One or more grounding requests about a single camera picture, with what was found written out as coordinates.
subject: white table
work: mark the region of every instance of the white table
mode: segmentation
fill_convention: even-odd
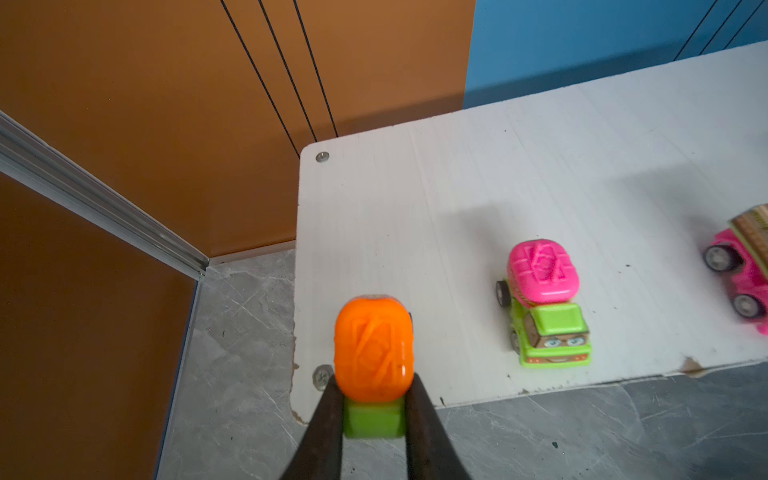
[[[700,257],[768,202],[768,42],[319,142],[300,172],[290,401],[304,421],[336,315],[364,293],[412,312],[438,406],[768,357]],[[534,238],[578,269],[589,367],[524,369],[511,350],[494,284]]]

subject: brown panel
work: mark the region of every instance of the brown panel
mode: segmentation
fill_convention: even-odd
[[[306,113],[318,141],[334,138],[336,132],[328,112],[317,72],[307,48],[295,4],[291,0],[262,0],[290,68]]]
[[[152,478],[194,281],[0,174],[0,478]]]
[[[296,149],[315,141],[258,0],[225,0]]]
[[[296,153],[219,2],[8,2],[0,45],[0,109],[204,253],[294,238]]]
[[[472,0],[299,0],[339,135],[460,110]]]

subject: pink tank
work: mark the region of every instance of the pink tank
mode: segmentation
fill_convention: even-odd
[[[519,243],[509,254],[507,275],[513,294],[528,308],[567,302],[578,292],[576,268],[565,249],[552,240]]]

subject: floor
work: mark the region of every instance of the floor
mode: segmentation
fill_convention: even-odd
[[[159,472],[279,478],[291,414],[294,252],[208,269]],[[768,363],[440,409],[473,478],[768,478]],[[405,478],[405,443],[346,441],[344,478]]]

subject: screw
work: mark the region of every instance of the screw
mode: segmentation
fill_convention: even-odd
[[[333,376],[333,367],[330,365],[321,365],[315,369],[312,374],[312,383],[315,384],[315,388],[320,392],[326,389],[328,382]]]

